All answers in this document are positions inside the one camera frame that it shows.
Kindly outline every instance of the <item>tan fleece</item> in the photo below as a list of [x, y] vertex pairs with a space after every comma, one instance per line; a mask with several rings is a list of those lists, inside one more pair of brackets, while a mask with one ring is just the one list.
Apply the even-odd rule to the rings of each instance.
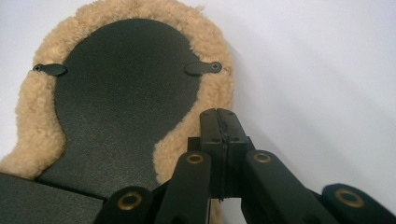
[[[175, 0], [106, 0], [80, 8], [47, 35], [33, 64], [63, 63], [70, 51], [90, 33], [114, 21], [151, 19], [166, 23], [186, 36], [202, 62], [220, 62], [218, 74], [201, 78], [197, 101], [174, 130], [156, 144], [153, 160], [160, 183], [171, 178], [178, 157], [187, 150], [189, 136], [199, 136], [199, 114], [213, 107], [230, 108], [233, 62], [221, 31], [199, 10]], [[0, 161], [0, 172], [33, 179], [64, 151], [65, 136], [53, 102], [55, 77], [30, 71], [21, 84], [16, 108], [18, 143]], [[221, 223], [219, 203], [212, 203], [212, 223]]]

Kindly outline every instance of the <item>rivet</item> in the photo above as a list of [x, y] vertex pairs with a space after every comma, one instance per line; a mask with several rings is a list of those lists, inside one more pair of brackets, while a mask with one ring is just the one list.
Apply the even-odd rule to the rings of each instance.
[[261, 162], [261, 163], [267, 163], [271, 161], [271, 157], [268, 156], [267, 154], [263, 152], [258, 152], [254, 155], [253, 159], [255, 161]]
[[119, 199], [119, 209], [121, 210], [132, 210], [138, 207], [142, 203], [142, 196], [137, 191], [130, 191], [124, 194]]
[[192, 154], [189, 157], [187, 157], [187, 162], [191, 164], [198, 164], [204, 161], [204, 157], [198, 154]]
[[356, 194], [355, 192], [349, 189], [338, 189], [335, 192], [335, 197], [341, 202], [350, 207], [360, 208], [364, 206], [364, 200]]

